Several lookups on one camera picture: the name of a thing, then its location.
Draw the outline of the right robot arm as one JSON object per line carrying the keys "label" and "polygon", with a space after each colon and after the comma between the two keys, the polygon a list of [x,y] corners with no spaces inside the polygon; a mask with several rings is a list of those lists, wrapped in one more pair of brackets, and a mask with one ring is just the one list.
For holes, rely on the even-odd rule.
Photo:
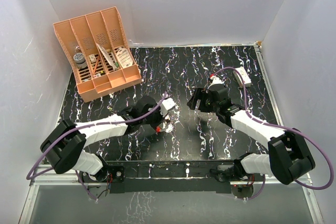
{"label": "right robot arm", "polygon": [[301,135],[250,118],[242,106],[231,102],[223,84],[197,88],[187,106],[191,110],[216,114],[220,122],[245,133],[268,150],[268,154],[246,153],[225,170],[211,169],[213,175],[224,181],[247,180],[252,174],[262,174],[275,176],[288,185],[316,166]]}

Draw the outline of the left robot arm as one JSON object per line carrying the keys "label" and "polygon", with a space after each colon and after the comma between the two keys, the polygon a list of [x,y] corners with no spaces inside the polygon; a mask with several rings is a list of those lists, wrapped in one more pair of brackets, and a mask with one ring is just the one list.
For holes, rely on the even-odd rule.
{"label": "left robot arm", "polygon": [[63,120],[41,144],[40,150],[56,174],[76,170],[101,182],[107,179],[110,167],[101,156],[88,153],[85,148],[108,138],[132,134],[143,125],[159,132],[160,125],[174,108],[175,102],[169,97],[156,102],[150,96],[143,96],[135,105],[104,119],[85,123]]}

